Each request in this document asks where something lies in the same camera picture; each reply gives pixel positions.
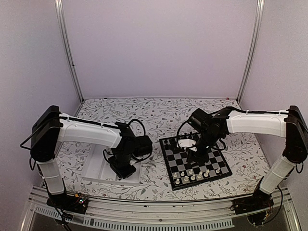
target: white back panel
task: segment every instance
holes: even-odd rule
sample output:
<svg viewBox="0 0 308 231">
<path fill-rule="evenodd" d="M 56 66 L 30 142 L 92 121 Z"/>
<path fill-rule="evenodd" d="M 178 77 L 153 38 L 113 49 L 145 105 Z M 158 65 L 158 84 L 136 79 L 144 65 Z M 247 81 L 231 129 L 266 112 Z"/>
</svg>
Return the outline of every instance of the white back panel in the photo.
<svg viewBox="0 0 308 231">
<path fill-rule="evenodd" d="M 85 98 L 236 97 L 257 1 L 63 4 Z"/>
</svg>

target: chess piece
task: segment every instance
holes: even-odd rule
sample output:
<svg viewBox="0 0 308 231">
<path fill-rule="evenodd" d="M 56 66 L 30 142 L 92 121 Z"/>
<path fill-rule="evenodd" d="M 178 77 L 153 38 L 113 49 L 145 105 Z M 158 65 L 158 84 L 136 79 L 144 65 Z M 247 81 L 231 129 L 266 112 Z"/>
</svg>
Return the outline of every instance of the chess piece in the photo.
<svg viewBox="0 0 308 231">
<path fill-rule="evenodd" d="M 198 179 L 201 179 L 201 178 L 202 178 L 202 173 L 203 173 L 202 171 L 199 172 L 199 174 L 197 175 L 197 178 L 198 178 Z"/>
</svg>

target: patterned table surface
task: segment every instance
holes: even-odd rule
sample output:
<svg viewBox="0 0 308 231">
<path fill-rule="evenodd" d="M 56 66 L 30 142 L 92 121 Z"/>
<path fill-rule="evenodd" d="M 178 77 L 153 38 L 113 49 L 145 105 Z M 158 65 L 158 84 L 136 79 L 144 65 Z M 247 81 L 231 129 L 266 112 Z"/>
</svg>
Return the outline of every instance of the patterned table surface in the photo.
<svg viewBox="0 0 308 231">
<path fill-rule="evenodd" d="M 91 145 L 65 142 L 57 160 L 67 190 L 93 196 L 151 201 L 213 199 L 251 193 L 260 178 L 268 172 L 269 165 L 254 134 L 250 133 L 230 134 L 225 139 L 227 149 L 223 154 L 233 172 L 232 176 L 182 190 L 171 189 L 159 139 L 175 136 L 181 123 L 196 108 L 213 112 L 226 106 L 239 107 L 234 100 L 86 100 L 78 114 L 80 118 L 100 122 L 140 119 L 153 141 L 153 156 L 142 164 L 140 186 L 97 183 L 83 180 L 80 176 Z M 135 134 L 142 135 L 140 125 L 133 123 L 132 129 Z M 182 132 L 191 130 L 190 126 L 185 125 Z"/>
</svg>

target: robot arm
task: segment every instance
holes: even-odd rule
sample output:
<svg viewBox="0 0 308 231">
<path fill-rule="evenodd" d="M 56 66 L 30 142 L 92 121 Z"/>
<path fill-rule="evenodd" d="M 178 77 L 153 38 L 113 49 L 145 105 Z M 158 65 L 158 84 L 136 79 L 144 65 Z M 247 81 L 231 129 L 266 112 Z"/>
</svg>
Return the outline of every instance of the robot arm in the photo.
<svg viewBox="0 0 308 231">
<path fill-rule="evenodd" d="M 111 148 L 113 155 L 108 162 L 111 169 L 123 179 L 136 171 L 130 165 L 132 157 L 152 152 L 150 138 L 145 134 L 136 137 L 129 124 L 104 124 L 84 120 L 61 113 L 57 106 L 49 107 L 39 118 L 30 137 L 30 154 L 46 182 L 49 205 L 79 213 L 85 213 L 87 205 L 81 200 L 82 204 L 78 206 L 76 198 L 67 195 L 55 160 L 64 141 L 86 142 Z"/>
<path fill-rule="evenodd" d="M 230 133 L 251 132 L 286 138 L 282 156 L 261 179 L 253 196 L 233 201 L 237 213 L 262 209 L 271 204 L 271 193 L 308 155 L 308 129 L 296 106 L 276 112 L 242 111 L 226 107 L 215 115 L 197 109 L 186 122 L 200 132 L 201 137 L 197 142 L 179 140 L 179 146 L 189 148 L 189 159 L 198 163 L 207 162 L 210 149 Z"/>
</svg>

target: black cable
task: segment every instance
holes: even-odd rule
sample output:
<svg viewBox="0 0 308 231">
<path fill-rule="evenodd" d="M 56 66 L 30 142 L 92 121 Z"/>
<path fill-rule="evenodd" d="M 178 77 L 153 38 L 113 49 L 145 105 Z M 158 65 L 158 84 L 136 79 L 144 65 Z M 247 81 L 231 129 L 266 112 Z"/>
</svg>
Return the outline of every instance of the black cable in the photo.
<svg viewBox="0 0 308 231">
<path fill-rule="evenodd" d="M 221 139 L 219 139 L 219 141 L 222 143 L 223 148 L 219 148 L 217 143 L 215 144 L 216 147 L 212 147 L 212 149 L 216 150 L 216 151 L 223 151 L 226 149 L 226 143 L 224 141 L 222 141 Z"/>
<path fill-rule="evenodd" d="M 54 120 L 54 119 L 67 119 L 67 117 L 62 117 L 62 116 L 59 116 L 59 117 L 53 117 L 53 118 L 50 118 L 46 121 L 44 121 L 44 123 L 42 123 L 27 139 L 25 139 L 20 145 L 19 147 L 23 148 L 23 149 L 27 149 L 27 150 L 30 150 L 31 151 L 31 148 L 29 147 L 25 147 L 24 144 L 28 142 L 29 139 L 31 139 L 42 127 L 44 127 L 46 124 L 48 124 L 50 121 Z"/>
<path fill-rule="evenodd" d="M 298 174 L 301 174 L 302 171 L 303 171 L 303 169 L 304 169 L 304 163 L 303 163 L 303 162 L 302 162 L 302 168 L 300 169 L 300 171 L 298 171 L 298 168 L 297 168 L 297 165 L 296 165 L 296 172 L 297 172 Z"/>
<path fill-rule="evenodd" d="M 275 114 L 275 115 L 278 115 L 278 114 L 281 114 L 281 115 L 288 115 L 289 113 L 288 112 L 269 112 L 269 111 L 244 111 L 244 110 L 241 110 L 241 109 L 237 109 L 235 107 L 231 107 L 232 110 L 234 111 L 237 111 L 237 112 L 240 112 L 240 113 L 248 113 L 248 114 Z M 218 113 L 219 111 L 215 111 L 215 112 L 212 112 L 212 113 L 209 113 L 209 115 L 213 115 L 213 114 L 216 114 Z"/>
<path fill-rule="evenodd" d="M 31 160 L 32 160 L 32 157 L 30 157 L 30 159 L 29 159 L 29 165 L 30 165 L 30 169 L 33 171 L 34 169 L 35 169 L 35 165 L 36 165 L 36 160 L 34 161 L 34 164 L 32 165 L 32 162 L 31 162 Z"/>
<path fill-rule="evenodd" d="M 134 156 L 134 154 L 131 155 L 131 157 L 134 159 L 134 160 L 137 160 L 136 163 L 139 163 L 141 161 L 144 161 L 146 159 L 148 159 L 151 155 L 152 155 L 153 152 L 151 152 L 146 158 L 142 158 L 142 159 L 138 159 L 137 157 Z"/>
<path fill-rule="evenodd" d="M 215 112 L 211 112 L 211 113 L 209 113 L 209 115 L 213 115 L 213 114 L 216 114 L 217 112 L 219 112 L 220 110 L 218 110 L 218 111 L 215 111 Z"/>
<path fill-rule="evenodd" d="M 176 140 L 177 140 L 177 145 L 178 145 L 179 148 L 180 148 L 180 145 L 179 145 L 180 130 L 182 129 L 182 127 L 183 127 L 186 123 L 188 123 L 188 120 L 184 121 L 184 122 L 180 125 L 180 127 L 179 127 L 179 129 L 178 129 L 178 131 L 177 131 Z"/>
<path fill-rule="evenodd" d="M 60 211 L 58 210 L 58 208 L 55 206 L 55 204 L 53 203 L 53 201 L 50 199 L 50 202 L 52 203 L 52 206 L 55 208 L 55 210 L 57 211 L 57 213 L 59 214 L 61 220 L 62 220 L 62 225 L 63 225 L 63 228 L 65 228 L 65 230 L 67 231 L 72 231 L 71 228 L 68 226 L 68 222 L 65 220 L 64 216 L 64 212 L 62 211 L 62 214 L 60 213 Z"/>
<path fill-rule="evenodd" d="M 132 119 L 131 121 L 129 121 L 128 126 L 130 126 L 130 124 L 133 123 L 133 122 L 137 122 L 141 125 L 141 127 L 143 129 L 143 135 L 145 136 L 145 127 L 144 127 L 143 123 L 138 119 Z"/>
<path fill-rule="evenodd" d="M 281 201 L 280 201 L 280 206 L 279 206 L 279 208 L 278 208 L 278 211 L 277 211 L 277 213 L 272 217 L 272 219 L 266 220 L 262 225 L 268 224 L 268 223 L 270 223 L 272 220 L 274 220 L 275 217 L 277 217 L 277 215 L 279 214 L 279 212 L 280 212 L 280 210 L 281 210 L 281 208 L 282 208 L 282 203 L 283 203 L 283 192 L 282 192 L 282 190 L 281 190 L 281 188 L 280 188 L 279 186 L 277 186 L 277 188 L 279 189 L 280 194 L 281 194 Z"/>
<path fill-rule="evenodd" d="M 109 154 L 109 153 L 107 152 L 107 150 L 104 149 L 104 150 L 103 150 L 104 159 L 105 159 L 105 161 L 106 161 L 108 164 L 110 164 L 109 160 L 108 160 L 108 159 L 106 158 L 106 156 L 105 156 L 105 152 L 106 152 L 107 154 Z"/>
</svg>

